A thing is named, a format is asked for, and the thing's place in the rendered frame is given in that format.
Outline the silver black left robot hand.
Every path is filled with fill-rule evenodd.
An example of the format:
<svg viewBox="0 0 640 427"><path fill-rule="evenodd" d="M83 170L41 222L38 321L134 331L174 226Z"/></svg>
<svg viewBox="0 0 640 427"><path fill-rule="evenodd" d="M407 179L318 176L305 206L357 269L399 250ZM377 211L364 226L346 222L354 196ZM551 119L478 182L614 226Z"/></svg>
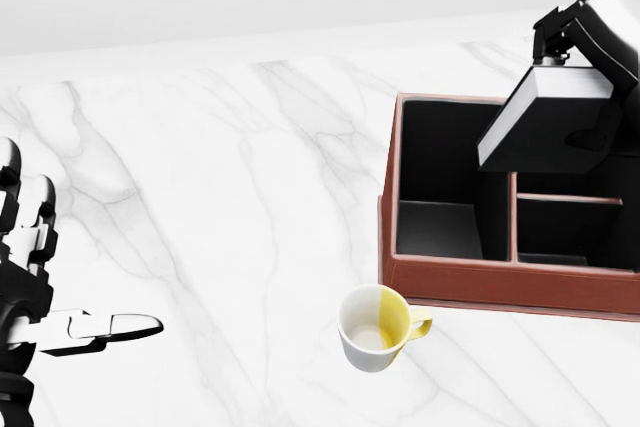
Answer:
<svg viewBox="0 0 640 427"><path fill-rule="evenodd" d="M40 175L22 195L21 166L19 147L0 137L0 372L24 374L35 352L94 353L162 332L162 322L150 315L51 309L45 264L58 241L55 187Z"/></svg>

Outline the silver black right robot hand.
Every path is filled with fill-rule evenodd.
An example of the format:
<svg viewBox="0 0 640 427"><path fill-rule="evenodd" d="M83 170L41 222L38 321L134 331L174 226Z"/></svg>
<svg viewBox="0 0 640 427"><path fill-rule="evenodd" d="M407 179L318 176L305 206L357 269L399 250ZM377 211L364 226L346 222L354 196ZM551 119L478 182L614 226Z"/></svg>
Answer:
<svg viewBox="0 0 640 427"><path fill-rule="evenodd" d="M533 63L562 66L577 48L612 84L593 127L569 134L572 147L640 157L640 0L577 0L534 24Z"/></svg>

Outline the black book with white pages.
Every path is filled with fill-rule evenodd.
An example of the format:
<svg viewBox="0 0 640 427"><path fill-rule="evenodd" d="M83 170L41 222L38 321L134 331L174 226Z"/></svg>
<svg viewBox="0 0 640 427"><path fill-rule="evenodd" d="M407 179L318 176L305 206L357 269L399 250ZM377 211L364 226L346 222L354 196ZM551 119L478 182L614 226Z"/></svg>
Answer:
<svg viewBox="0 0 640 427"><path fill-rule="evenodd" d="M589 67L531 67L477 144L482 171L585 173L621 118L613 85Z"/></svg>

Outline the red-brown desk caddy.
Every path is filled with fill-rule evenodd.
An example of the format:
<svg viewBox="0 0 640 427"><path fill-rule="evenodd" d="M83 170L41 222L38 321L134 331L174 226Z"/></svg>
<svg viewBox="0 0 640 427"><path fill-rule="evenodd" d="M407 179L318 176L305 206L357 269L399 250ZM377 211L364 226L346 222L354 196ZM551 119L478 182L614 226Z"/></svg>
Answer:
<svg viewBox="0 0 640 427"><path fill-rule="evenodd" d="M425 305L640 322L640 146L586 174L482 172L501 104L397 97L381 283Z"/></svg>

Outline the white and yellow mug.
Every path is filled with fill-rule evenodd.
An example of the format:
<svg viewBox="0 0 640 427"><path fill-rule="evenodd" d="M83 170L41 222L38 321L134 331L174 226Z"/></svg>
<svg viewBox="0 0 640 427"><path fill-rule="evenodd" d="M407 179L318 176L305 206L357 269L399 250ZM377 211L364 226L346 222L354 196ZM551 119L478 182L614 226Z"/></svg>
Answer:
<svg viewBox="0 0 640 427"><path fill-rule="evenodd" d="M351 365L376 373L389 367L407 342L426 336L432 321L428 307L409 305L387 286L367 284L343 299L337 326Z"/></svg>

